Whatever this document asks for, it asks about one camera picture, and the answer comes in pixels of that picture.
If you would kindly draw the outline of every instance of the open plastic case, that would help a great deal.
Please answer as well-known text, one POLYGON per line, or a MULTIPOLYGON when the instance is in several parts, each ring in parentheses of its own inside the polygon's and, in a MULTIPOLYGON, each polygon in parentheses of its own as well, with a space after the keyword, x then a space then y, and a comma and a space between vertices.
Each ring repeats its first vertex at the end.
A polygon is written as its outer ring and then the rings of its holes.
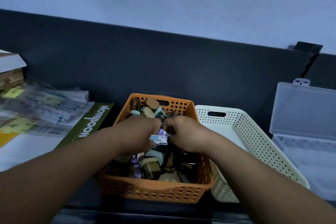
POLYGON ((298 78, 278 83, 270 133, 325 200, 336 200, 336 90, 310 87, 298 78))

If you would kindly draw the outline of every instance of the brown lid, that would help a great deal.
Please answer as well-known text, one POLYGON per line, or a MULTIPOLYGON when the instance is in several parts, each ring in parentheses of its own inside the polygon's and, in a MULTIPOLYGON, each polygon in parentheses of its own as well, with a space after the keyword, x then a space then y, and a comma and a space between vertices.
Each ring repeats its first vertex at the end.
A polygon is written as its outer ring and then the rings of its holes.
POLYGON ((149 97, 148 99, 146 99, 146 105, 152 110, 156 110, 160 106, 159 102, 155 98, 152 98, 152 97, 149 97))

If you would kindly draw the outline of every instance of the dark panel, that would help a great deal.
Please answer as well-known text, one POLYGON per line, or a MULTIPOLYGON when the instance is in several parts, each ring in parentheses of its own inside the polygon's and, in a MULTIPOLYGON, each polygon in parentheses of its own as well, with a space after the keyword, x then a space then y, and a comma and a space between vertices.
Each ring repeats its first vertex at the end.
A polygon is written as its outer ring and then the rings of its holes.
POLYGON ((305 78, 310 86, 336 90, 336 55, 319 54, 305 78))
POLYGON ((303 52, 0 10, 0 49, 27 78, 90 90, 120 108, 134 92, 240 108, 269 126, 275 87, 304 70, 303 52))

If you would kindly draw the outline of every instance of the person's right hand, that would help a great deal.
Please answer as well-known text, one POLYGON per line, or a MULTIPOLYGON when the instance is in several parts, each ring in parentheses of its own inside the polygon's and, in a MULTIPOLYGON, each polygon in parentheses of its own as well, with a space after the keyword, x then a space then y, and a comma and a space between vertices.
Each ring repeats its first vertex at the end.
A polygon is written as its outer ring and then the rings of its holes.
POLYGON ((166 119, 163 129, 170 127, 176 132, 170 137, 170 141, 189 152, 206 153, 208 140, 216 134, 192 118, 182 115, 166 119))

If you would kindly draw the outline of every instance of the yellow paper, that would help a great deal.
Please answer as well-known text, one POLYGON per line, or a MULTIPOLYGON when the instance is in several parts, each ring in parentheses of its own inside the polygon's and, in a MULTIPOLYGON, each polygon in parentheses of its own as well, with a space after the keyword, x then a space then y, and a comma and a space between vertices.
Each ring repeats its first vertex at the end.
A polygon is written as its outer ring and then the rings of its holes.
POLYGON ((61 102, 62 102, 62 98, 56 97, 56 96, 49 96, 49 95, 44 96, 40 100, 40 103, 48 104, 48 105, 58 105, 61 102))
POLYGON ((0 128, 3 133, 24 133, 34 125, 34 122, 25 118, 16 118, 0 128))
POLYGON ((15 132, 5 133, 0 131, 0 148, 19 134, 20 133, 15 132))
POLYGON ((18 95, 20 95, 24 90, 20 89, 20 87, 10 88, 7 90, 4 90, 1 95, 5 98, 16 98, 18 95))

